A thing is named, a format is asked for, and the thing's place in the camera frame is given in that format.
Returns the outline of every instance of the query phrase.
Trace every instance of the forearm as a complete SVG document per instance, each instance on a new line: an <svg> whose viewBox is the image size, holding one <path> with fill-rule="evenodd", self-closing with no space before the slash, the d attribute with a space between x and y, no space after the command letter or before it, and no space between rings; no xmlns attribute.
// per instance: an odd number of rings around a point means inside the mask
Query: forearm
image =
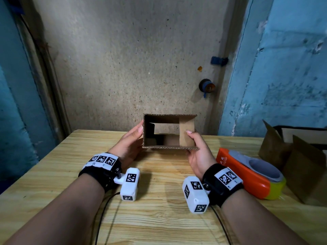
<svg viewBox="0 0 327 245"><path fill-rule="evenodd" d="M223 203L222 211L241 244L307 244L243 189Z"/></svg>
<svg viewBox="0 0 327 245"><path fill-rule="evenodd" d="M103 187L93 177L83 174L6 244L81 243L103 197Z"/></svg>

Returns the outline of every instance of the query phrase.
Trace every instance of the gray plastic part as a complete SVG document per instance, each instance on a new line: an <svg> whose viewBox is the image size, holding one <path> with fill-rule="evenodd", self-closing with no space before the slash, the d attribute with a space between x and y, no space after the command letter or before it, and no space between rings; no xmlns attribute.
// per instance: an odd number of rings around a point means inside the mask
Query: gray plastic part
<svg viewBox="0 0 327 245"><path fill-rule="evenodd" d="M242 163L244 166L266 177L272 182L281 182L284 178L283 174L275 166L264 160L245 156L234 150L230 150L229 155Z"/></svg>

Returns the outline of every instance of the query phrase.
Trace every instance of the wooden table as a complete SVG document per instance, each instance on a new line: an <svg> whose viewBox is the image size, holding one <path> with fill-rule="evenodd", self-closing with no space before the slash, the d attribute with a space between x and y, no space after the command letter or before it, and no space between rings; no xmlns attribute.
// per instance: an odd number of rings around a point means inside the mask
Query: wooden table
<svg viewBox="0 0 327 245"><path fill-rule="evenodd" d="M1 194L0 243L74 181L92 155L107 151L123 134L77 130ZM249 137L204 136L204 139L214 156L219 147L224 147L257 157L262 143L261 138ZM122 202L119 196L113 198L102 221L98 244L227 243L211 209L202 215L188 210L182 183L192 171L183 150L147 150L132 167L141 171L138 199ZM287 188L278 200L261 203L310 244L327 244L327 208L303 205ZM232 242L237 244L224 218L223 222ZM90 231L85 244L90 244L94 235Z"/></svg>

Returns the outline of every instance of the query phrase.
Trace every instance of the wrist strap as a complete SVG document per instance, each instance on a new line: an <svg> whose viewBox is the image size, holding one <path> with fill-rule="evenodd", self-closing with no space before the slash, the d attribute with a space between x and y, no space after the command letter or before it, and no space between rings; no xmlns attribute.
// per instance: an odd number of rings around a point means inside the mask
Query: wrist strap
<svg viewBox="0 0 327 245"><path fill-rule="evenodd" d="M219 163L212 165L203 175L203 183L211 190L208 197L210 205L221 207L226 199L243 189L243 180L230 168Z"/></svg>
<svg viewBox="0 0 327 245"><path fill-rule="evenodd" d="M83 167L79 173L79 177L87 173L95 178L104 191L107 192L116 187L114 178L121 177L121 163L118 160L118 156L110 153L101 153L94 155Z"/></svg>

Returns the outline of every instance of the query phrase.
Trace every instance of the black cable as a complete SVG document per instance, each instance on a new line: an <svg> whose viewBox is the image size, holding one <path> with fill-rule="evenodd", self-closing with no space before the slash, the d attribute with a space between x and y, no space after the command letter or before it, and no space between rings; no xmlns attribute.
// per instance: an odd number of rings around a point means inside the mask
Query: black cable
<svg viewBox="0 0 327 245"><path fill-rule="evenodd" d="M104 205L104 208L103 208L103 211L102 211L102 214L101 214L101 217L100 217L100 220L99 220L99 226L98 226L98 231L96 232L96 241L94 243L94 245L96 245L96 243L98 242L98 236L99 236L99 231L100 231L100 226L101 226L101 222L102 222L102 218L103 218L103 215L104 215L104 211L106 210L106 207L109 203L109 201L116 195L120 194L120 192L117 192L115 193L114 195L112 195L110 198L108 198L106 204Z"/></svg>
<svg viewBox="0 0 327 245"><path fill-rule="evenodd" d="M50 91L51 91L51 94L52 94L52 96L53 96L53 98L55 100L55 110L56 110L56 112L58 113L58 116L59 116L59 125L61 126L61 129L62 129L62 131L64 133L64 136L66 137L66 135L67 135L66 134L66 130L65 130L64 125L62 124L62 120L64 120L64 119L62 119L62 117L61 117L62 115L60 113L60 109L59 109L58 103L56 101L55 90L54 90L54 87L52 86L52 83L51 83L51 78L50 78L50 73L49 73L49 69L48 69L47 63L45 61L45 58L43 56L43 53L42 53L41 49L39 48L38 43L36 42L34 36L32 35L32 32L29 29L28 25L26 24L23 16L22 15L19 15L19 18L22 20L23 24L25 25L28 33L30 34L30 36L32 38L32 41L33 41L33 44L34 44L35 48L39 51L39 54L41 56L41 59L42 59L43 65L44 65L44 69L45 69L45 74L46 74L46 77L47 77L47 79L49 81Z"/></svg>
<svg viewBox="0 0 327 245"><path fill-rule="evenodd" d="M227 238L228 244L231 245L231 241L229 240L229 237L228 237L228 235L227 235L227 232L226 232L226 230L225 230L225 227L224 227L224 225L223 225L223 222L220 220L220 218L219 218L219 216L218 216L216 210L215 210L212 206L210 206L210 207L211 207L211 209L214 211L214 213L216 214L216 217L218 218L218 220L219 220L219 222L220 222L220 225L222 226L222 228L223 228L223 230L224 230L224 232L225 232L225 235L226 235L226 238Z"/></svg>

